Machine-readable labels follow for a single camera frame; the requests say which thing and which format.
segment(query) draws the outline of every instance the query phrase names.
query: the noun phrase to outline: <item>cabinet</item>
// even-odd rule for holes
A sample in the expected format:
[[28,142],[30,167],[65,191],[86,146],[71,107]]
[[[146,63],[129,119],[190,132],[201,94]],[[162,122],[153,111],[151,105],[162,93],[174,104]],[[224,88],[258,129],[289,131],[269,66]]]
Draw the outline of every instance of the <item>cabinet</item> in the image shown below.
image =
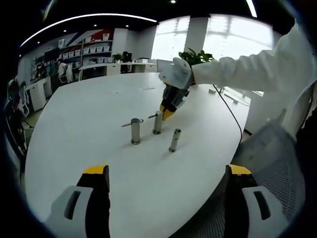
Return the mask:
[[145,70],[144,72],[156,72],[157,71],[157,66],[156,65],[150,65],[150,64],[147,64],[145,65]]
[[107,65],[107,76],[120,74],[120,64],[118,65]]

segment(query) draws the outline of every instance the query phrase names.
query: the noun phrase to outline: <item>window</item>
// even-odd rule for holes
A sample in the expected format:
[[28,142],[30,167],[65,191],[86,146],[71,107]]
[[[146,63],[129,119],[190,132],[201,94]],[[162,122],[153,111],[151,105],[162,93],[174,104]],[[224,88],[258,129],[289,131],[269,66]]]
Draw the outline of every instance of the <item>window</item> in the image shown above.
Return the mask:
[[213,54],[216,60],[221,57],[238,59],[272,48],[273,30],[269,25],[238,16],[210,15],[203,50]]
[[154,38],[152,59],[173,60],[183,52],[190,16],[160,22]]

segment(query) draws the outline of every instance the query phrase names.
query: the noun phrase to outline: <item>metal peg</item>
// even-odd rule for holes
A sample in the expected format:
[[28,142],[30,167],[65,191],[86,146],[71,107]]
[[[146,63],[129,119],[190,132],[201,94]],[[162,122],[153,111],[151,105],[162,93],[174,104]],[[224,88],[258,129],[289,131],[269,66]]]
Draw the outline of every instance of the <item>metal peg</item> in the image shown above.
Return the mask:
[[163,122],[163,112],[161,111],[156,111],[155,115],[150,116],[149,118],[154,118],[155,117],[155,121],[154,121],[154,128],[152,130],[152,132],[155,135],[159,135],[161,133],[161,128],[162,128],[162,122]]
[[175,152],[176,151],[176,146],[177,146],[177,142],[178,142],[178,139],[179,139],[179,136],[180,136],[180,132],[181,132],[180,129],[178,129],[178,128],[175,129],[174,135],[173,135],[173,138],[172,138],[172,142],[171,142],[170,147],[169,147],[170,152]]
[[130,123],[124,124],[121,127],[131,126],[131,143],[134,145],[138,145],[141,143],[140,139],[140,123],[142,123],[143,119],[133,118]]

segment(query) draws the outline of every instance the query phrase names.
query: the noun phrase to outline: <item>black cable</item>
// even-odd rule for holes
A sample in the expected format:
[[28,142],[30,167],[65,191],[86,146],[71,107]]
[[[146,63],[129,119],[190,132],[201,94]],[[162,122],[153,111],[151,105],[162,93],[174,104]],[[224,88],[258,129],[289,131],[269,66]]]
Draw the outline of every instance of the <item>black cable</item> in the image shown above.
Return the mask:
[[226,101],[223,99],[221,93],[218,91],[218,89],[216,88],[216,86],[213,85],[213,87],[215,88],[215,90],[217,91],[217,93],[219,94],[219,96],[221,97],[221,99],[223,100],[223,102],[226,104],[226,106],[228,107],[229,111],[231,112],[233,118],[235,119],[236,123],[238,124],[239,130],[240,130],[240,141],[239,141],[239,145],[240,145],[240,143],[241,143],[241,141],[242,141],[242,129],[241,129],[241,126],[239,125],[237,118],[234,116],[232,110],[229,108],[228,104],[227,104]]

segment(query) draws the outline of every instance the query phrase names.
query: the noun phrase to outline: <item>floor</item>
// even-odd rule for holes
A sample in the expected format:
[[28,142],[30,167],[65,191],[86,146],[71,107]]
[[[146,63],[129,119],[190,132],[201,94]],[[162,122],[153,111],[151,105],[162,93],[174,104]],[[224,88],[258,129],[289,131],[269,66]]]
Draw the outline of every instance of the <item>floor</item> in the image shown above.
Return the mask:
[[36,123],[38,122],[38,119],[40,118],[40,115],[41,115],[42,111],[43,111],[43,109],[31,113],[25,120],[31,126],[35,127]]

